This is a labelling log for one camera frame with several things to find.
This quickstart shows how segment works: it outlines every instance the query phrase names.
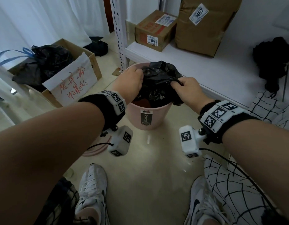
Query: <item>handwritten sign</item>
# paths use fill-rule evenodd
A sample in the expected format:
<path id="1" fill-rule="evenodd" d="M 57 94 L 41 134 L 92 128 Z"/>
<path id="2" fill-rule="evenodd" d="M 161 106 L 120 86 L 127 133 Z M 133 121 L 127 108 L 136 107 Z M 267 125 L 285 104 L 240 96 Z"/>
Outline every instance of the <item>handwritten sign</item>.
<path id="1" fill-rule="evenodd" d="M 96 82 L 96 75 L 83 52 L 75 61 L 43 83 L 62 106 L 81 98 Z"/>

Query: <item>cardboard box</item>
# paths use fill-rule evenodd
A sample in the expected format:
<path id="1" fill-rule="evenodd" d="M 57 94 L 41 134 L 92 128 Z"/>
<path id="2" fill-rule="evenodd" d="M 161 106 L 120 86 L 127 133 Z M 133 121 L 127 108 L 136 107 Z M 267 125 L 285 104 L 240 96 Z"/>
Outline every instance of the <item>cardboard box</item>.
<path id="1" fill-rule="evenodd" d="M 161 52 L 175 37 L 177 18 L 155 10 L 135 27 L 136 42 Z"/>
<path id="2" fill-rule="evenodd" d="M 99 68 L 99 65 L 96 61 L 96 57 L 94 55 L 94 53 L 90 52 L 89 50 L 85 49 L 85 48 L 82 48 L 82 47 L 79 47 L 65 39 L 60 39 L 58 40 L 57 42 L 53 43 L 55 45 L 60 45 L 60 46 L 63 46 L 64 48 L 68 49 L 71 54 L 73 55 L 74 59 L 77 59 L 77 57 L 79 57 L 83 52 L 85 52 L 85 54 L 89 57 L 89 60 L 90 60 L 90 63 L 91 63 L 91 66 L 94 70 L 94 74 L 96 75 L 96 78 L 97 80 L 101 79 L 102 78 L 102 74 L 101 74 L 101 71 L 100 71 L 100 68 Z M 17 72 L 18 72 L 18 68 L 19 68 L 19 65 L 16 65 L 14 67 L 12 67 L 11 69 L 9 69 L 8 71 L 10 73 L 12 73 L 13 75 L 16 75 Z M 31 90 L 34 90 L 36 91 L 34 88 L 30 87 L 27 85 L 27 87 Z M 55 97 L 52 95 L 52 93 L 49 91 L 49 90 L 45 90 L 43 92 L 41 92 L 41 94 L 55 107 L 62 107 L 62 105 L 55 99 Z"/>
<path id="3" fill-rule="evenodd" d="M 176 46 L 214 57 L 242 0 L 182 0 Z"/>

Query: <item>white sneaker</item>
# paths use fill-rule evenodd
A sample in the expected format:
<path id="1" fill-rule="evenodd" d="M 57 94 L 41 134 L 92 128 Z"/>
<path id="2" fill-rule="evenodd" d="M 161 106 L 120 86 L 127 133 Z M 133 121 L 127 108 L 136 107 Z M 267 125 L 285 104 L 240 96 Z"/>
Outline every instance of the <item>white sneaker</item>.
<path id="1" fill-rule="evenodd" d="M 76 208 L 76 214 L 83 208 L 95 208 L 99 214 L 98 225 L 109 225 L 106 209 L 107 176 L 105 170 L 98 164 L 89 165 L 80 181 L 80 200 Z"/>
<path id="2" fill-rule="evenodd" d="M 209 190 L 205 177 L 199 176 L 191 187 L 190 209 L 184 225 L 201 224 L 206 218 L 215 219 L 222 225 L 230 223 L 216 204 L 215 197 Z"/>

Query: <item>shelf board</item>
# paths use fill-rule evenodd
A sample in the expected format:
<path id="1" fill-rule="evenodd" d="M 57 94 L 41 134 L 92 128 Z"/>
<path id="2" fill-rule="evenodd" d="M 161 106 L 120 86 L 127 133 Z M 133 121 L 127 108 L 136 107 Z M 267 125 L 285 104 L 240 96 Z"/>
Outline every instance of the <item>shelf board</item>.
<path id="1" fill-rule="evenodd" d="M 265 81 L 259 78 L 252 58 L 252 48 L 225 37 L 214 58 L 178 49 L 174 40 L 162 52 L 136 42 L 125 52 L 127 58 L 138 63 L 160 60 L 171 63 L 182 75 L 197 79 L 209 96 L 249 107 L 257 93 L 265 90 Z M 284 89 L 282 80 L 280 88 L 279 94 Z"/>

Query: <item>open cardboard box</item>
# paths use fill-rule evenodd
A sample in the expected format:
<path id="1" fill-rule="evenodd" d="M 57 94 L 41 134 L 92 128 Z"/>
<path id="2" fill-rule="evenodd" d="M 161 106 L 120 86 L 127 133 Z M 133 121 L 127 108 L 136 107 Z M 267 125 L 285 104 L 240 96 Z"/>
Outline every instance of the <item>open cardboard box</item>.
<path id="1" fill-rule="evenodd" d="M 60 39 L 57 42 L 53 43 L 54 45 L 60 45 L 63 46 L 64 48 L 68 49 L 71 54 L 73 55 L 74 59 L 76 60 L 83 52 L 85 52 L 85 54 L 89 57 L 91 66 L 94 70 L 94 74 L 96 75 L 97 80 L 102 78 L 102 74 L 99 68 L 99 65 L 96 61 L 96 57 L 94 55 L 94 53 L 90 52 L 89 50 L 79 47 L 65 39 Z M 13 75 L 16 75 L 19 71 L 19 64 L 12 67 L 11 69 L 8 70 L 10 73 L 12 73 Z M 38 92 L 37 90 L 35 90 L 34 88 L 26 85 L 29 89 Z M 41 92 L 41 94 L 55 107 L 62 107 L 62 105 L 55 99 L 55 97 L 52 95 L 52 93 L 49 90 L 45 90 L 43 92 Z"/>

